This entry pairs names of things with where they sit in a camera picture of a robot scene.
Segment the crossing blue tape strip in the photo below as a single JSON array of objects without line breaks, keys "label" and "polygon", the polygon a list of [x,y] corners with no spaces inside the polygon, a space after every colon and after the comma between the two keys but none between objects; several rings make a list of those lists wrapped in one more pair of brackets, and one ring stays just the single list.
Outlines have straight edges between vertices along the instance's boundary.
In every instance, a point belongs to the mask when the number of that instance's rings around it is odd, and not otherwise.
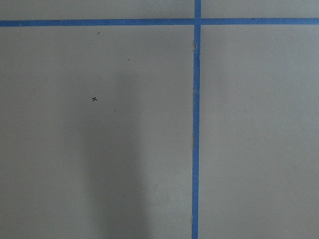
[{"label": "crossing blue tape strip", "polygon": [[1,20],[1,27],[148,25],[318,25],[318,18],[146,18]]}]

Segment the long blue tape strip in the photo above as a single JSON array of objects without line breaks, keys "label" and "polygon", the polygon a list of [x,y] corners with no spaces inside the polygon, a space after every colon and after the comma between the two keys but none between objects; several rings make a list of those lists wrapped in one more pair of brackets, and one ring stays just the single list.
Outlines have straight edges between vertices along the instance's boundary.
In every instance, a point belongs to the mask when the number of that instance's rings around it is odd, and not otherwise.
[{"label": "long blue tape strip", "polygon": [[199,126],[200,126],[200,53],[201,0],[194,1],[193,53],[193,148],[192,148],[192,222],[191,238],[198,238],[199,220]]}]

